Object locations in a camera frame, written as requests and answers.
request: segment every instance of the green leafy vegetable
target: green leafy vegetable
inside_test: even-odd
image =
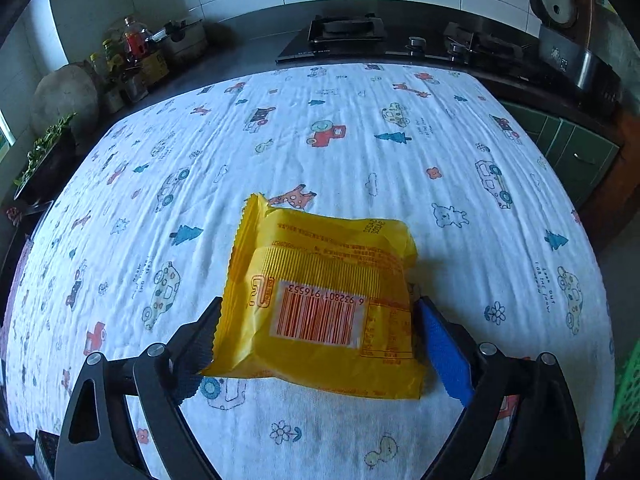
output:
[[[52,124],[42,137],[36,139],[33,143],[33,149],[27,154],[27,169],[14,180],[14,184],[20,189],[27,182],[31,175],[36,171],[38,164],[42,162],[49,150],[58,141],[62,131],[69,126],[71,119],[75,114],[68,115],[60,119],[56,124]]]

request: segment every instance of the metal screw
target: metal screw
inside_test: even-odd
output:
[[[155,345],[151,345],[146,351],[149,357],[157,357],[162,352],[164,352],[164,345],[162,343],[156,343]]]
[[[494,355],[498,349],[493,343],[480,343],[480,351],[484,355]]]
[[[89,354],[89,357],[86,359],[86,363],[88,365],[95,365],[100,362],[100,359],[102,359],[102,356],[98,352],[94,352]]]
[[[543,353],[541,359],[545,365],[553,366],[556,364],[556,356],[549,352]]]

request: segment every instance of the black pot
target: black pot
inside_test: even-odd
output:
[[[62,130],[56,143],[37,165],[27,182],[15,192],[15,200],[29,205],[55,199],[78,168],[76,140],[71,128]]]

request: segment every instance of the cabinet handle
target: cabinet handle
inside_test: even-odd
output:
[[[591,164],[592,166],[595,166],[596,163],[595,162],[591,162],[590,160],[584,160],[580,155],[578,155],[577,153],[574,153],[574,157],[577,158],[580,162],[584,162],[585,164]]]

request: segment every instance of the blue gripper pad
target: blue gripper pad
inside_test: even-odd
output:
[[[449,397],[459,399],[466,408],[474,394],[471,367],[425,299],[420,298],[415,304],[422,314],[429,361],[436,369]]]

